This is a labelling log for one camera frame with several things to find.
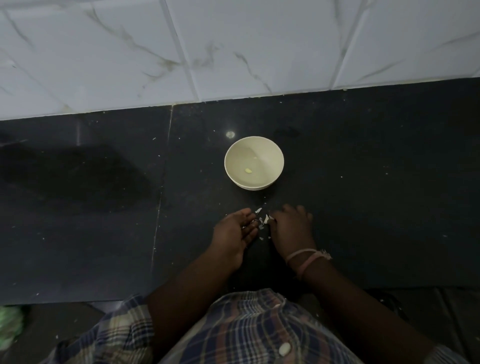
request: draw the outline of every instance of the right hand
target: right hand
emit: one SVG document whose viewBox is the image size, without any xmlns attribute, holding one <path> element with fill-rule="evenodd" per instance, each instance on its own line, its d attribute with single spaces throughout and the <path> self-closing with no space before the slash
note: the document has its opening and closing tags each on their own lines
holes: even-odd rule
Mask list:
<svg viewBox="0 0 480 364">
<path fill-rule="evenodd" d="M 275 211 L 271 214 L 275 219 L 270 219 L 270 233 L 278 253 L 283 259 L 300 249 L 316 249 L 312 236 L 313 215 L 307 213 L 305 207 L 293 208 L 289 204 L 282 207 L 282 211 Z M 311 252 L 301 253 L 293 257 L 288 264 L 296 271 Z"/>
</svg>

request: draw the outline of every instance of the hand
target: hand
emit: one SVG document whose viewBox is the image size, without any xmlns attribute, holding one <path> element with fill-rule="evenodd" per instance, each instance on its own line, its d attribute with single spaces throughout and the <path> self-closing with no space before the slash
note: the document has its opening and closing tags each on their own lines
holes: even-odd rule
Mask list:
<svg viewBox="0 0 480 364">
<path fill-rule="evenodd" d="M 225 260 L 232 272 L 240 268 L 243 251 L 258 233 L 258 222 L 253 221 L 254 218 L 252 210 L 244 208 L 225 216 L 215 225 L 208 250 Z"/>
<path fill-rule="evenodd" d="M 283 259 L 300 249 L 316 249 L 312 236 L 313 215 L 307 213 L 305 207 L 293 208 L 289 204 L 282 207 L 282 211 L 271 214 L 270 233 L 278 253 Z M 294 271 L 308 259 L 312 253 L 301 253 L 292 258 L 288 264 Z"/>
</svg>

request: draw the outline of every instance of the white marble tile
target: white marble tile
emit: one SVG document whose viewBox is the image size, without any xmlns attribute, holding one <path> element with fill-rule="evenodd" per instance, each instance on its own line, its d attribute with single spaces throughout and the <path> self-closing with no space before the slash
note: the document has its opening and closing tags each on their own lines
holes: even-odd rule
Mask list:
<svg viewBox="0 0 480 364">
<path fill-rule="evenodd" d="M 479 19 L 477 0 L 373 1 L 334 86 L 470 77 L 480 65 Z"/>
<path fill-rule="evenodd" d="M 54 114 L 62 109 L 61 102 L 0 49 L 0 120 Z"/>
<path fill-rule="evenodd" d="M 7 15 L 1 46 L 74 112 L 195 101 L 155 0 L 68 2 Z"/>
<path fill-rule="evenodd" d="M 199 97 L 208 100 L 328 88 L 360 0 L 167 4 Z"/>
</svg>

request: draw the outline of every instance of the bowl rim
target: bowl rim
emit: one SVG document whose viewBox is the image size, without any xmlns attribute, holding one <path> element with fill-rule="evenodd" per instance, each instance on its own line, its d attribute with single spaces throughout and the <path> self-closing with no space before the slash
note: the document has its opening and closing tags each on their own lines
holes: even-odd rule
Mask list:
<svg viewBox="0 0 480 364">
<path fill-rule="evenodd" d="M 227 155 L 228 155 L 228 152 L 230 151 L 230 149 L 238 142 L 244 140 L 244 139 L 251 139 L 251 138 L 260 138 L 260 139 L 265 139 L 265 140 L 268 140 L 269 142 L 272 142 L 276 147 L 277 149 L 279 150 L 281 156 L 282 156 L 282 169 L 280 170 L 280 172 L 278 173 L 278 175 L 273 179 L 273 181 L 269 182 L 269 183 L 266 183 L 266 184 L 263 184 L 261 186 L 255 186 L 255 187 L 251 187 L 251 186 L 245 186 L 243 184 L 240 184 L 238 182 L 236 182 L 232 176 L 230 176 L 230 173 L 228 172 L 227 170 Z M 255 189 L 258 189 L 258 190 L 261 190 L 263 188 L 266 188 L 268 186 L 270 186 L 271 184 L 273 184 L 276 180 L 278 180 L 278 178 L 280 177 L 280 174 L 282 174 L 283 172 L 283 168 L 285 167 L 285 157 L 283 156 L 283 152 L 282 150 L 280 149 L 280 147 L 277 145 L 277 143 L 275 143 L 273 140 L 271 139 L 268 139 L 268 138 L 265 138 L 263 136 L 259 136 L 259 135 L 251 135 L 251 136 L 246 136 L 244 138 L 241 138 L 239 140 L 237 140 L 235 143 L 233 143 L 230 148 L 228 148 L 227 152 L 225 153 L 225 157 L 223 158 L 223 168 L 225 169 L 225 172 L 227 173 L 227 176 L 232 180 L 232 182 L 234 182 L 237 186 L 241 187 L 241 188 L 244 188 L 244 189 L 250 189 L 250 188 L 255 188 Z"/>
</svg>

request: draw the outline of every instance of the white bowl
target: white bowl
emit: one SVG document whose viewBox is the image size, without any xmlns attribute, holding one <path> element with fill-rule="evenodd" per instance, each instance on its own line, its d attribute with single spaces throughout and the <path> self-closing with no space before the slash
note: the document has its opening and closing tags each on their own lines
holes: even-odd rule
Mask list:
<svg viewBox="0 0 480 364">
<path fill-rule="evenodd" d="M 225 154 L 225 171 L 245 190 L 270 186 L 283 170 L 283 153 L 274 142 L 261 136 L 248 136 L 233 143 Z"/>
</svg>

